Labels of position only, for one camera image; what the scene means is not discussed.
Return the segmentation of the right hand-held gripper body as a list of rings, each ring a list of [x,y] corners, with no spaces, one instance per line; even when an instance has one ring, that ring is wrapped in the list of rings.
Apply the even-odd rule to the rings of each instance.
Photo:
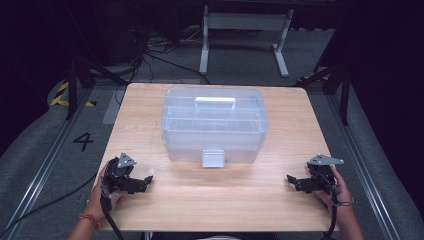
[[[312,191],[322,190],[330,194],[336,184],[334,174],[331,170],[333,165],[341,165],[342,159],[318,154],[307,162],[307,167],[311,174]]]

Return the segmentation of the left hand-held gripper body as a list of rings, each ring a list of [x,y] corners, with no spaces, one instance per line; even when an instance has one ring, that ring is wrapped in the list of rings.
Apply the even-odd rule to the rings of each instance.
[[[134,194],[135,181],[130,178],[130,173],[135,164],[136,161],[124,152],[110,160],[102,178],[102,188],[108,193],[123,191]]]

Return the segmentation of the clear plastic storage box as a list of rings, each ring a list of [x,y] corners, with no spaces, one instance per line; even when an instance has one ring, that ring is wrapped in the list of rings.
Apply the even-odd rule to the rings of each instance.
[[[174,86],[165,94],[161,129],[170,160],[219,168],[254,162],[269,124],[257,89]]]

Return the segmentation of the person's right hand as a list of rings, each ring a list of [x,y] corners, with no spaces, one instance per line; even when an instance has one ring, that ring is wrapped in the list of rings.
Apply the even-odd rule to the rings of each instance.
[[[354,208],[352,206],[352,195],[345,183],[341,174],[337,171],[337,168],[332,165],[331,170],[334,174],[336,180],[336,187],[334,196],[340,203],[340,206],[337,207],[337,218],[338,219],[347,219],[355,215]],[[324,191],[314,191],[315,198],[323,202],[325,207],[329,212],[332,212],[334,207],[332,198],[329,194]]]

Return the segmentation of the person's left hand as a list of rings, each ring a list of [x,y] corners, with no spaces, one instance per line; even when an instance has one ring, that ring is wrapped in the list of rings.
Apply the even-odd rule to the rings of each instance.
[[[102,178],[104,177],[106,169],[107,169],[107,166],[104,166],[102,170],[100,171],[100,173],[98,174],[97,180],[95,182],[95,185],[92,188],[90,197],[88,199],[88,203],[84,210],[85,214],[91,215],[98,222],[101,222],[105,219],[105,215],[103,213],[101,203],[100,203],[100,198],[102,193],[102,189],[101,189]]]

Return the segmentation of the black tripod stand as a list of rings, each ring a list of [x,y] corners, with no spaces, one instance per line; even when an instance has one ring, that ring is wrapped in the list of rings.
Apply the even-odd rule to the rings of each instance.
[[[128,81],[107,70],[103,66],[96,64],[80,56],[72,57],[68,64],[68,114],[66,119],[70,120],[78,109],[77,103],[77,82],[80,82],[84,88],[92,88],[96,82],[93,74],[94,69],[101,76],[106,77],[118,85],[126,86]]]
[[[334,95],[338,88],[341,88],[340,104],[339,104],[339,116],[341,117],[342,123],[348,125],[347,113],[348,113],[348,101],[350,95],[350,83],[351,75],[346,65],[335,65],[326,67],[309,77],[301,77],[297,80],[296,86],[304,88],[318,80],[327,80],[322,86],[322,91],[325,95]]]

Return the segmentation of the yellow black floor tape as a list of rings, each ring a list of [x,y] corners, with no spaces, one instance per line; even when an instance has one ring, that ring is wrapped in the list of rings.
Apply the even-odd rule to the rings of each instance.
[[[63,83],[58,88],[55,96],[53,97],[53,100],[51,101],[50,105],[60,105],[60,106],[68,106],[69,102],[67,100],[63,100],[62,96],[65,93],[65,91],[68,89],[69,83],[64,80]],[[97,105],[96,101],[87,101],[85,103],[86,107],[95,107]]]

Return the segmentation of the grey metal stand frame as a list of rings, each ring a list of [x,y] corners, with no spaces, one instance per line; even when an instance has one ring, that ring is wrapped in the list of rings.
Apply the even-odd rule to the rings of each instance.
[[[283,14],[253,14],[253,13],[219,13],[211,12],[208,5],[204,6],[202,21],[202,48],[199,72],[208,72],[209,59],[209,30],[254,30],[279,31],[280,39],[272,45],[280,75],[289,76],[288,68],[283,56],[283,46],[289,31],[294,10],[289,9]]]

